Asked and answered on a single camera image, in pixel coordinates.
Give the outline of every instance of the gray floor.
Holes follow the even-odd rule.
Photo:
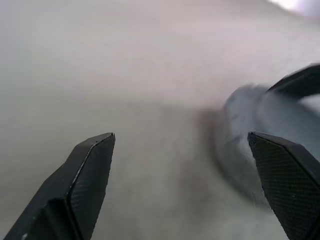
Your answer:
[[[0,19],[0,237],[77,143],[115,132],[92,239],[286,239],[208,134],[239,86],[319,62],[320,25],[261,0],[12,0]]]

